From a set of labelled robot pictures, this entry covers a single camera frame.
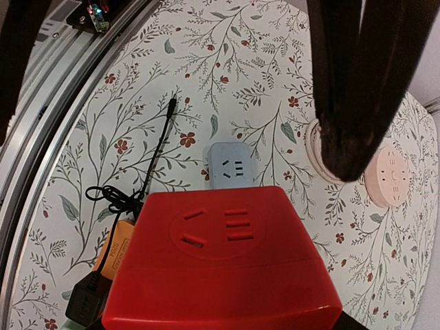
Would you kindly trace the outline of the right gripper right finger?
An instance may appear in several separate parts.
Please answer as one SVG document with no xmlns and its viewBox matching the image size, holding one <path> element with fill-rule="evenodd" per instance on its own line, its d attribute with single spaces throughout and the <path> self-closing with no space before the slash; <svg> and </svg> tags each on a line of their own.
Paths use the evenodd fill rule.
<svg viewBox="0 0 440 330">
<path fill-rule="evenodd" d="M 324 165 L 357 180 L 413 78 L 438 1 L 309 1 L 313 99 Z"/>
</svg>

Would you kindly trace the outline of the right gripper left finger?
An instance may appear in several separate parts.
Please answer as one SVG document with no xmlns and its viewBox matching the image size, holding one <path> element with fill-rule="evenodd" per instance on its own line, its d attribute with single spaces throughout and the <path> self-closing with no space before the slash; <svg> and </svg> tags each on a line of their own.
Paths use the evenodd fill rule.
<svg viewBox="0 0 440 330">
<path fill-rule="evenodd" d="M 1 27 L 1 143 L 15 114 L 24 74 L 50 1 L 10 1 Z"/>
</svg>

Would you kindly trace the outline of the light blue power strip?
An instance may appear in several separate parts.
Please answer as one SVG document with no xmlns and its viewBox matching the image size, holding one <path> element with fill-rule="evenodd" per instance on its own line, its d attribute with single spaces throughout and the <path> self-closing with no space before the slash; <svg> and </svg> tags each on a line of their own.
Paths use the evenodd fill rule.
<svg viewBox="0 0 440 330">
<path fill-rule="evenodd" d="M 208 150 L 211 189 L 254 186 L 254 164 L 244 142 L 216 142 Z"/>
</svg>

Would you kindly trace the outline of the orange power strip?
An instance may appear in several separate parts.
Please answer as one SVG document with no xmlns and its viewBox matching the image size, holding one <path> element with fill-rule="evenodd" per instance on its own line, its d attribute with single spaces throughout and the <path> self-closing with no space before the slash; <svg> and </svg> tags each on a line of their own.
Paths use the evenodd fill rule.
<svg viewBox="0 0 440 330">
<path fill-rule="evenodd" d="M 121 262 L 127 253 L 134 227 L 134 221 L 128 219 L 119 220 L 119 222 L 116 224 L 111 242 L 111 248 L 102 269 L 102 275 L 111 281 L 117 274 Z"/>
</svg>

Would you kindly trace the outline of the red cube socket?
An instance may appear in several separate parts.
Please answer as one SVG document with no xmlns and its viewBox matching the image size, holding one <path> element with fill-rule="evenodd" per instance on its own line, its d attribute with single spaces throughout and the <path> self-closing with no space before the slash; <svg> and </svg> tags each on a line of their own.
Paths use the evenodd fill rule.
<svg viewBox="0 0 440 330">
<path fill-rule="evenodd" d="M 331 329 L 342 304 L 284 190 L 157 192 L 102 317 L 106 329 Z"/>
</svg>

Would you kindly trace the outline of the black power adapter with cable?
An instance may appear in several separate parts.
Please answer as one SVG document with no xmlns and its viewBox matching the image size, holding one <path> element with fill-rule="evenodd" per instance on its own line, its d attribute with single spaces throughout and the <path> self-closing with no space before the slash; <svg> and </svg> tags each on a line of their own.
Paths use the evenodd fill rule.
<svg viewBox="0 0 440 330">
<path fill-rule="evenodd" d="M 139 217 L 155 163 L 168 134 L 176 107 L 177 96 L 173 95 L 166 109 L 162 133 L 140 189 L 134 190 L 130 195 L 111 185 L 90 186 L 86 189 L 85 194 L 88 199 L 92 201 L 104 199 L 109 203 L 107 210 L 115 216 L 115 219 L 104 241 L 100 256 L 96 259 L 94 269 L 74 285 L 66 308 L 66 317 L 85 329 L 93 329 L 100 322 L 111 286 L 111 280 L 103 272 L 116 235 L 117 225 L 123 214 Z"/>
</svg>

